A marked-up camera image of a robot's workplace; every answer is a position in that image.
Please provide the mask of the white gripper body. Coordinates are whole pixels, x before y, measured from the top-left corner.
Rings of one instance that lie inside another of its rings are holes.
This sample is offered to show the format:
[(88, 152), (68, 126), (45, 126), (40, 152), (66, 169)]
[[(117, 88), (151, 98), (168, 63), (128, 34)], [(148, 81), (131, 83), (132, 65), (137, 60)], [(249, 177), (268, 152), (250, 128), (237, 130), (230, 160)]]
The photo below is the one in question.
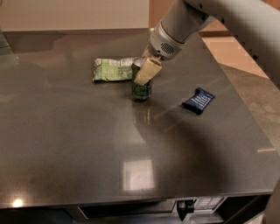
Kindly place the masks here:
[(186, 35), (180, 29), (160, 21), (150, 34), (149, 52), (162, 60), (174, 59), (185, 47)]

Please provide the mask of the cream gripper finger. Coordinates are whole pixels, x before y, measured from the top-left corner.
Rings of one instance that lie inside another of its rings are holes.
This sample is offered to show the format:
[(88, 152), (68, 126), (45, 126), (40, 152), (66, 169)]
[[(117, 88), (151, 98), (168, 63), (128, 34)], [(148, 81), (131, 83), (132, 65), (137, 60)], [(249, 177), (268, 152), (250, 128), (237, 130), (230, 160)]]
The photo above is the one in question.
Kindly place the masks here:
[(145, 85), (152, 80), (162, 69), (159, 58), (145, 58), (140, 70), (136, 74), (134, 82), (138, 85)]
[(149, 58), (149, 57), (151, 56), (151, 45), (150, 45), (150, 44), (148, 44), (148, 45), (145, 47), (142, 56), (143, 56), (144, 58)]

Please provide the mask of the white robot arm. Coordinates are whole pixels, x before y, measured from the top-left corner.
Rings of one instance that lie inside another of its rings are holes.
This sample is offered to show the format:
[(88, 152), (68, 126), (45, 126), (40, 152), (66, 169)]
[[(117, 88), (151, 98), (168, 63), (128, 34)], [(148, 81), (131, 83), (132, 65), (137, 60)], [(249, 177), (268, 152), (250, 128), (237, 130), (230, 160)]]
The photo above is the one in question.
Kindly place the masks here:
[(275, 86), (280, 85), (280, 12), (262, 0), (175, 0), (159, 20), (143, 52), (136, 83), (159, 73), (195, 32), (219, 20)]

